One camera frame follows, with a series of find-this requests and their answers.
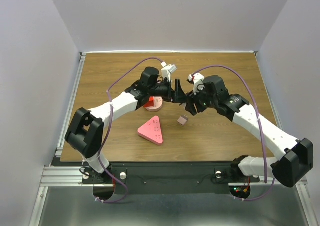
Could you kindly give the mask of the round pink power socket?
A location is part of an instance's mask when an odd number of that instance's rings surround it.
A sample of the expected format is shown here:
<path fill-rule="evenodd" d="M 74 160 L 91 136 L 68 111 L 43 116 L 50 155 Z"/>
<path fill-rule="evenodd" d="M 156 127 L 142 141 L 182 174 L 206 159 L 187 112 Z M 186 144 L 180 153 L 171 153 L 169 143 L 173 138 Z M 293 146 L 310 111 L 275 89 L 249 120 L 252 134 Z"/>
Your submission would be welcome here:
<path fill-rule="evenodd" d="M 161 108 L 163 106 L 163 99 L 162 99 L 162 97 L 159 97 L 159 96 L 157 96 L 157 97 L 153 96 L 153 97 L 154 97 L 154 106 L 147 107 L 147 108 L 145 108 L 144 106 L 143 107 L 149 112 L 158 112 L 161 110 Z"/>

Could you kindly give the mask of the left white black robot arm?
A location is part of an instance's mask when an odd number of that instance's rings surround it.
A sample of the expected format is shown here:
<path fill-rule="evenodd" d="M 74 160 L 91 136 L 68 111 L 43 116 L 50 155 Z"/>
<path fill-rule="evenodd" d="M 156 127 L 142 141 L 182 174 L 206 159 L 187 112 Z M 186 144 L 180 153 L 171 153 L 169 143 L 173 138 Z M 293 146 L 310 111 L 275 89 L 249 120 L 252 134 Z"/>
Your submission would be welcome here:
<path fill-rule="evenodd" d="M 169 103 L 185 103 L 185 93 L 178 79 L 172 87 L 171 75 L 176 69 L 174 64 L 166 65 L 161 70 L 146 67 L 140 79 L 118 97 L 98 107 L 89 110 L 81 107 L 75 112 L 64 139 L 82 155 L 100 183 L 111 179 L 110 163 L 101 152 L 106 142 L 103 139 L 104 129 L 109 129 L 113 121 L 123 115 L 143 107 L 150 97 L 161 97 Z"/>

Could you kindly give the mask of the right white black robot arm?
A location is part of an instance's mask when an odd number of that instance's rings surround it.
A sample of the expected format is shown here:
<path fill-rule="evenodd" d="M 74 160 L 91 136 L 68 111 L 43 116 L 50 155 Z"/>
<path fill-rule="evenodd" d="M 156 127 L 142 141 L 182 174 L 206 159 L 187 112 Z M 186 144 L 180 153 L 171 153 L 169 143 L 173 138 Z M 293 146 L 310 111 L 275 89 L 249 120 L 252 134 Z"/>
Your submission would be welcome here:
<path fill-rule="evenodd" d="M 273 153 L 269 158 L 243 155 L 235 159 L 230 168 L 233 180 L 267 176 L 292 188 L 313 168 L 314 146 L 310 140 L 299 140 L 287 134 L 256 113 L 244 97 L 229 94 L 221 77 L 196 73 L 189 75 L 187 81 L 193 85 L 193 90 L 186 95 L 186 111 L 195 116 L 208 108 L 215 109 L 219 115 L 250 132 Z"/>

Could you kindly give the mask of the red cube plug adapter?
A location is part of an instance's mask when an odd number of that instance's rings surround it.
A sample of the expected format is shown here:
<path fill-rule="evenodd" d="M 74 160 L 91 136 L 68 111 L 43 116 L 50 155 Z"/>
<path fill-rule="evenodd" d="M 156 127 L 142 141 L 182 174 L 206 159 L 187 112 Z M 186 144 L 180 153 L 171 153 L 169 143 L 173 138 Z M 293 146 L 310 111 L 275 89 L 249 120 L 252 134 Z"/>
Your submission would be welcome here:
<path fill-rule="evenodd" d="M 154 103 L 154 97 L 151 96 L 148 100 L 148 102 L 144 105 L 145 108 L 153 107 L 155 105 Z"/>

